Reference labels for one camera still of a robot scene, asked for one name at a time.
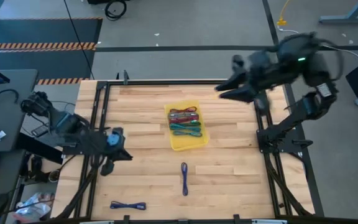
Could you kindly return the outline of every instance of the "yellow container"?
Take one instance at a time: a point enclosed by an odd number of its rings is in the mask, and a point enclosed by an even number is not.
[[[201,114],[200,104],[198,103],[198,100],[185,100],[178,103],[165,105],[165,119],[167,119],[168,128],[169,128],[169,119],[168,114],[171,109],[178,109],[178,110],[184,110],[186,108],[195,106],[197,107],[196,113],[198,113],[199,121],[201,123],[201,137],[194,137],[189,135],[182,135],[182,136],[176,136],[173,135],[173,130],[169,129],[169,138],[171,141],[171,147],[175,151],[182,151],[186,149],[193,149],[197,147],[203,147],[207,145],[208,143],[208,135],[205,130],[205,125],[203,121],[203,115]]]

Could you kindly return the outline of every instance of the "concrete floor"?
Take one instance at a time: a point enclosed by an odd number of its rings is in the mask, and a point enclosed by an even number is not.
[[[104,5],[67,0],[73,17],[104,17]],[[273,18],[285,0],[268,0]],[[297,0],[286,10],[286,29],[317,31],[319,37],[338,45],[358,45],[358,26],[322,26],[319,16],[345,14],[357,0]],[[0,19],[19,17],[68,17],[62,0],[5,0]],[[279,39],[289,33],[278,33]],[[262,1],[255,0],[131,0],[119,21],[104,20],[98,47],[178,45],[272,45]],[[123,69],[137,78],[226,78],[230,59],[251,51],[97,52],[93,61],[96,79],[115,78]],[[323,52],[336,71],[333,52]],[[345,55],[345,75],[358,66],[358,58]],[[296,99],[307,93],[302,80],[293,85]],[[346,79],[338,81],[338,101],[317,121],[303,123],[313,170],[327,217],[358,218],[358,107]],[[51,100],[75,102],[78,85],[37,86]],[[39,124],[27,119],[24,127]],[[25,197],[38,191],[25,190]]]

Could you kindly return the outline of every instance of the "blue cable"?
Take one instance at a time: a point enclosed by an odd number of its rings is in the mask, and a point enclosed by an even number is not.
[[[124,204],[121,202],[112,201],[110,204],[111,209],[117,209],[117,208],[134,208],[138,210],[146,210],[146,203],[145,202],[139,202],[134,204]]]
[[[187,163],[181,163],[181,173],[183,174],[183,196],[187,196],[188,189],[187,189]]]

